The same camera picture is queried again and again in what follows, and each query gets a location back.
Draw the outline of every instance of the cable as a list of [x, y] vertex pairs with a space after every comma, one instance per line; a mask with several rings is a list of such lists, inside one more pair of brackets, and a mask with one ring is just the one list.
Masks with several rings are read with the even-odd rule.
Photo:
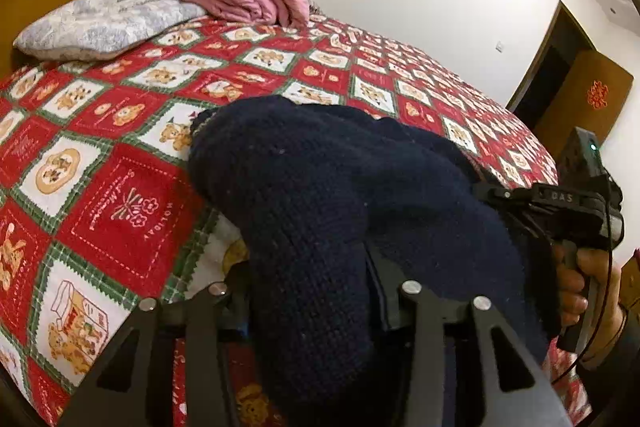
[[631, 308], [633, 308], [636, 304], [638, 304], [638, 302], [640, 302], [640, 297], [638, 297], [635, 301], [631, 303], [630, 306], [628, 306], [629, 311], [631, 311]]
[[[618, 331], [616, 331], [616, 334], [613, 335], [613, 337], [611, 337], [611, 340], [607, 344], [605, 344], [605, 346], [601, 349], [601, 351], [607, 349], [607, 347], [609, 347], [611, 344], [615, 344], [620, 339], [620, 333], [622, 333], [622, 330], [625, 329], [626, 321], [628, 320], [628, 318], [629, 318], [629, 313], [626, 312], [624, 314], [624, 317], [622, 317], [622, 322], [620, 322], [620, 327], [618, 328]], [[591, 355], [588, 359], [582, 359], [582, 361], [590, 362], [591, 360], [595, 359], [599, 354], [600, 352], [597, 352], [594, 355]]]
[[522, 212], [522, 215], [524, 217], [527, 218], [527, 221], [529, 221], [531, 223], [531, 225], [536, 229], [536, 231], [540, 234], [540, 237], [545, 239], [549, 245], [551, 245], [552, 241], [551, 238], [548, 236], [548, 234], [545, 232], [545, 229], [543, 229], [537, 222], [535, 219], [533, 219], [531, 216], [529, 216], [529, 214], [527, 212]]
[[609, 237], [609, 268], [607, 269], [607, 284], [604, 289], [604, 299], [602, 300], [602, 309], [600, 310], [600, 316], [598, 317], [598, 321], [596, 322], [596, 327], [593, 330], [593, 334], [591, 335], [589, 342], [587, 342], [587, 345], [585, 346], [585, 348], [582, 350], [580, 355], [578, 355], [578, 357], [575, 359], [575, 362], [572, 363], [572, 365], [570, 365], [569, 368], [562, 375], [560, 375], [553, 382], [551, 382], [551, 385], [555, 385], [556, 383], [561, 381], [564, 377], [566, 377], [569, 373], [571, 373], [574, 370], [574, 368], [585, 357], [585, 355], [587, 354], [587, 351], [590, 349], [590, 347], [594, 343], [596, 336], [600, 331], [600, 326], [602, 325], [602, 321], [604, 319], [604, 315], [607, 310], [606, 304], [607, 304], [607, 301], [609, 301], [611, 274], [613, 272], [613, 240], [611, 238], [611, 213], [609, 211], [609, 205], [611, 204], [611, 182], [610, 182], [609, 173], [602, 165], [602, 159], [600, 158], [600, 151], [598, 149], [594, 149], [594, 150], [596, 151], [596, 157], [598, 158], [598, 162], [600, 163], [600, 168], [602, 169], [603, 172], [606, 172], [607, 174], [607, 197], [605, 198], [605, 214], [607, 217], [607, 236]]

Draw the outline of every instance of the screw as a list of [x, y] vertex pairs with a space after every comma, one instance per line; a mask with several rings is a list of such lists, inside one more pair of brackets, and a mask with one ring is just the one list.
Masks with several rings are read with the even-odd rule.
[[422, 285], [417, 281], [404, 281], [402, 283], [402, 291], [407, 295], [418, 295], [422, 291]]
[[491, 301], [488, 297], [479, 295], [474, 299], [474, 306], [480, 311], [487, 311], [491, 307]]
[[146, 297], [139, 302], [138, 308], [143, 312], [152, 312], [156, 309], [156, 304], [158, 304], [158, 302], [153, 297]]
[[209, 293], [211, 295], [215, 295], [216, 297], [220, 297], [221, 295], [226, 294], [226, 284], [223, 282], [214, 282], [209, 286]]

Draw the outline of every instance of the bedspread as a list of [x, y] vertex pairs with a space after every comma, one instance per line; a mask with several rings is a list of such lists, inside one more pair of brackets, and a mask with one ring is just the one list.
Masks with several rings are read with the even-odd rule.
[[[517, 118], [424, 52], [319, 15], [305, 30], [204, 17], [0, 88], [0, 360], [50, 425], [141, 297], [189, 298], [248, 255], [184, 170], [204, 108], [271, 93], [351, 105], [449, 137], [509, 187], [557, 180]], [[242, 422], [282, 424], [251, 352], [228, 356]], [[179, 426], [181, 343], [174, 378]]]

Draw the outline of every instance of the gray pillow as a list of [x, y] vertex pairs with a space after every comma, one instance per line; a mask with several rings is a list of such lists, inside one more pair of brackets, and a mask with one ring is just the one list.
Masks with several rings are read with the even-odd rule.
[[14, 46], [40, 60], [108, 60], [205, 13], [180, 0], [75, 0], [25, 28]]

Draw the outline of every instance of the hand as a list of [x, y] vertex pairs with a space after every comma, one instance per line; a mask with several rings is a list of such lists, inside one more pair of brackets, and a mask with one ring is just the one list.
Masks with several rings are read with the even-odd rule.
[[[580, 315], [587, 309], [587, 300], [580, 295], [585, 281], [584, 277], [576, 270], [567, 268], [562, 260], [564, 259], [564, 248], [562, 245], [553, 245], [554, 257], [556, 258], [556, 273], [558, 275], [558, 291], [560, 298], [560, 319], [562, 327], [573, 326], [580, 320]], [[591, 344], [590, 349], [583, 358], [584, 367], [593, 369], [599, 365], [615, 346], [615, 336], [620, 333], [625, 315], [620, 308], [620, 278], [622, 270], [614, 261], [611, 269], [611, 280], [609, 285], [609, 297], [604, 303], [604, 292], [607, 285], [607, 271], [609, 270], [609, 253], [602, 250], [588, 250], [581, 248], [577, 254], [578, 266], [580, 270], [588, 276], [593, 277], [599, 284], [598, 301], [593, 315], [593, 323], [590, 324], [591, 334], [600, 317], [600, 311], [604, 304], [605, 312], [598, 334]]]

